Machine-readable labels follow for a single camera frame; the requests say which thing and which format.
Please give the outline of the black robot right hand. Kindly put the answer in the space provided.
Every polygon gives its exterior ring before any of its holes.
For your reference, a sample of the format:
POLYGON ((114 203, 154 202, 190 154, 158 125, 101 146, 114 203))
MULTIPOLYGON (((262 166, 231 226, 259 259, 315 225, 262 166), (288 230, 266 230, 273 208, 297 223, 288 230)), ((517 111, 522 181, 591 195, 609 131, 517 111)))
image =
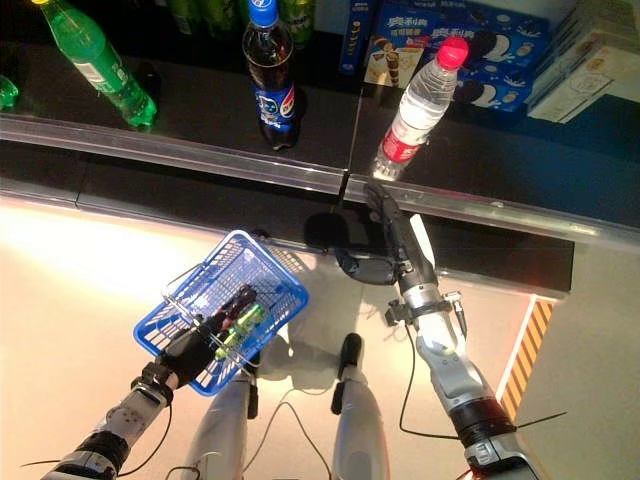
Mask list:
POLYGON ((382 227, 385 240, 384 254, 357 253, 346 248, 335 248, 334 255, 341 270, 353 280, 370 285, 393 285, 401 268, 412 265, 403 232, 406 220, 391 194, 375 180, 368 181, 363 191, 373 222, 382 227))

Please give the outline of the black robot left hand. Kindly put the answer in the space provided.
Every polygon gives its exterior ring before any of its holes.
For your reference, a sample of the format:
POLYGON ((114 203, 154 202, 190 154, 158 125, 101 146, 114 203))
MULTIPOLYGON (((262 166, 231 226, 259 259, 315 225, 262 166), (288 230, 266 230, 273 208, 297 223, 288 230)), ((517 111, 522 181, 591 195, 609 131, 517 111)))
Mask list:
POLYGON ((193 381, 213 360, 218 349, 213 338, 220 332, 222 318, 218 314, 206 319, 198 315, 198 321, 198 325, 175 334, 155 360, 177 376, 178 388, 193 381))

